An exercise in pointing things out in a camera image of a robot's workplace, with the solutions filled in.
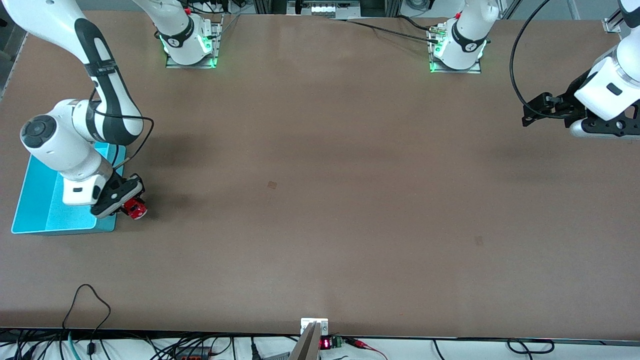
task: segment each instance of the turquoise plastic container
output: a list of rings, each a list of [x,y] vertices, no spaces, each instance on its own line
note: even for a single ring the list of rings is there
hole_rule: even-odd
[[[95,149],[113,161],[116,145],[96,143]],[[125,148],[120,147],[116,163],[124,160]],[[22,191],[15,210],[13,234],[68,235],[106,233],[116,227],[116,216],[98,219],[89,206],[67,206],[62,203],[62,177],[33,156],[29,157]]]

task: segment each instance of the brown table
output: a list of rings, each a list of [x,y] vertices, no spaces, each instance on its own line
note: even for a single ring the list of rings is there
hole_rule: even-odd
[[[10,233],[20,126],[92,89],[30,37],[0,104],[0,325],[59,326],[89,282],[112,328],[293,333],[325,316],[350,334],[640,338],[637,144],[521,127],[521,22],[498,21],[483,73],[459,75],[430,74],[424,43],[291,16],[240,18],[216,70],[169,70],[144,13],[89,18],[157,123],[125,169],[149,214]],[[617,41],[598,22],[532,23],[522,92],[564,92]],[[71,326],[104,316],[89,293],[78,306]]]

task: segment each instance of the white floor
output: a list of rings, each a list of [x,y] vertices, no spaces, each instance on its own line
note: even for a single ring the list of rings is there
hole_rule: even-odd
[[[368,345],[377,348],[385,353],[388,360],[438,360],[433,342],[431,340],[402,340],[402,339],[363,339]],[[228,338],[218,339],[213,351],[222,351],[228,344]],[[154,340],[158,347],[171,345],[173,340]],[[236,338],[237,360],[250,360],[252,358],[250,339]],[[288,338],[256,338],[256,346],[262,358],[275,356],[285,352],[290,352],[295,346],[295,342]],[[81,360],[88,360],[85,355],[87,341],[79,341],[75,346]],[[106,357],[96,341],[97,352],[93,355],[94,360],[106,360]],[[526,355],[518,355],[509,351],[505,342],[502,341],[456,341],[438,340],[440,351],[446,360],[528,360]],[[111,356],[111,360],[149,360],[154,356],[154,349],[141,340],[106,340],[105,347]],[[548,345],[530,344],[531,350],[541,350]],[[37,357],[40,349],[34,354]],[[0,348],[0,359],[13,357],[15,345]],[[63,353],[66,360],[73,360],[73,355],[69,350],[66,341],[63,342]],[[347,356],[345,360],[384,360],[379,354],[360,350],[349,345],[342,348],[321,351],[323,360],[334,360]],[[612,346],[612,345],[569,345],[558,344],[556,349],[545,355],[533,355],[534,360],[604,360],[620,359],[631,360],[640,359],[640,347]],[[233,360],[232,348],[212,358],[211,360]],[[44,360],[60,360],[58,344],[55,343],[47,351]]]

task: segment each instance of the teal cable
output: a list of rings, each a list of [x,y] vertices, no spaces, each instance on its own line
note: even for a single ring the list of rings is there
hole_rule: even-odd
[[[71,352],[74,355],[74,358],[76,360],[82,360],[80,359],[80,356],[78,355],[78,352],[76,351],[76,347],[74,346],[74,342],[73,340],[71,340],[71,332],[69,331],[69,335],[67,336],[67,341],[69,342],[69,347],[71,348]]]

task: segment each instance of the table surface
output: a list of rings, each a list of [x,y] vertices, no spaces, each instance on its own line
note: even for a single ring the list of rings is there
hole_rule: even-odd
[[[0,103],[0,325],[59,326],[88,282],[111,328],[295,333],[318,316],[348,334],[640,338],[637,144],[521,127],[521,22],[498,21],[483,73],[462,75],[429,73],[418,41],[277,15],[241,17],[215,70],[164,69],[144,13],[88,16],[156,120],[125,169],[149,212],[113,233],[11,234],[20,126],[92,89],[29,37]],[[617,41],[533,22],[522,92],[564,92]],[[77,306],[69,326],[105,313],[89,291]]]

